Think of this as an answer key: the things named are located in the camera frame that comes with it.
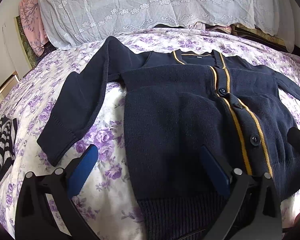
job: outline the blue gripper pad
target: blue gripper pad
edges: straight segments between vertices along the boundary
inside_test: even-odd
[[[77,196],[80,193],[84,183],[98,160],[99,152],[95,145],[91,144],[85,152],[85,156],[79,162],[78,166],[68,179],[67,194],[69,198]]]
[[[230,179],[205,146],[200,149],[200,161],[216,191],[228,198],[230,196]]]

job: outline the button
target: button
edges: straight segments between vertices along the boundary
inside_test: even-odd
[[[239,109],[243,109],[243,105],[239,104],[239,103],[234,103],[234,106],[236,108],[239,108]]]
[[[233,172],[234,172],[234,174],[242,175],[242,170],[239,169],[239,168],[235,168],[235,169],[233,170]]]
[[[260,136],[256,133],[252,134],[250,136],[250,142],[253,146],[259,146],[260,145]]]
[[[219,88],[219,93],[224,96],[227,93],[227,90],[225,88]]]
[[[263,174],[263,176],[265,176],[266,179],[271,179],[271,175],[267,172],[265,174]]]

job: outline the purple rose pattern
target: purple rose pattern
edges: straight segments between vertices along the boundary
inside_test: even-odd
[[[57,212],[57,211],[58,211],[57,206],[56,206],[56,203],[54,202],[53,199],[50,199],[50,200],[48,201],[48,204],[49,204],[50,210],[51,210],[52,212]]]
[[[86,221],[88,221],[88,219],[96,220],[96,215],[100,212],[100,210],[92,210],[92,207],[88,206],[86,203],[87,198],[75,196],[72,198],[72,201]]]
[[[123,210],[121,211],[121,213],[123,215],[121,219],[130,218],[136,223],[143,222],[143,215],[140,207],[134,207],[132,212],[129,212],[128,214],[126,214]]]
[[[7,190],[7,197],[6,197],[6,204],[7,204],[7,208],[10,209],[10,206],[13,205],[13,191],[15,190],[16,185],[15,184],[8,184],[8,190]]]
[[[194,51],[202,54],[214,49],[226,56],[238,55],[253,65],[267,65],[285,74],[300,86],[300,58],[298,56],[277,52],[267,46],[239,37],[191,29],[155,28],[118,36],[118,39],[135,53],[151,50],[170,53],[173,50],[181,49],[184,52]],[[37,145],[36,140],[50,117],[61,87],[69,73],[72,71],[80,73],[85,68],[101,45],[102,41],[91,42],[75,49],[56,50],[50,53],[0,103],[0,116],[6,114],[19,119],[14,145],[17,161],[13,172],[7,178],[9,181],[5,184],[8,185],[8,188],[0,188],[0,222],[11,235],[14,235],[16,208],[14,203],[18,200],[26,172],[31,170],[37,174],[49,174],[54,169],[49,164],[47,156]],[[124,85],[117,82],[107,84],[105,103],[93,126],[80,141],[67,151],[60,162],[61,165],[66,166],[71,159],[81,156],[90,144],[98,147],[98,162],[87,181],[89,186],[84,187],[80,196],[74,198],[74,201],[82,216],[87,221],[93,222],[90,223],[93,230],[99,236],[109,239],[115,236],[112,236],[111,233],[99,232],[94,226],[100,224],[98,221],[103,219],[100,214],[108,214],[113,217],[111,223],[115,223],[119,230],[120,228],[126,230],[128,225],[131,233],[138,231],[141,234],[142,232],[142,227],[138,226],[142,221],[142,216],[141,212],[135,209],[133,194],[125,197],[127,202],[122,204],[125,204],[127,208],[124,211],[109,206],[109,203],[117,201],[118,192],[126,188],[130,179],[124,151],[122,122],[125,93]],[[300,102],[281,90],[279,94],[300,128]],[[105,201],[107,204],[99,208],[98,202],[88,203],[92,200],[90,197],[86,197],[91,195],[96,199],[100,196],[107,198]],[[295,194],[293,199],[294,204],[293,207],[289,207],[290,209],[287,208],[287,205],[283,205],[283,211],[289,210],[282,214],[283,221],[293,221],[294,217],[291,217],[291,214],[298,213],[300,194]],[[65,228],[60,215],[55,211],[55,205],[53,206],[51,202],[49,205],[55,213],[58,225]]]

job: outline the striped garment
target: striped garment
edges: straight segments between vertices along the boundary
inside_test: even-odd
[[[10,173],[15,155],[13,145],[17,133],[17,119],[10,120],[5,115],[0,119],[0,184]]]

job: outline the pink floral fabric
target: pink floral fabric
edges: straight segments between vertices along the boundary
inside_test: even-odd
[[[49,40],[43,27],[38,0],[22,0],[19,14],[23,31],[37,56],[44,51],[44,44]]]

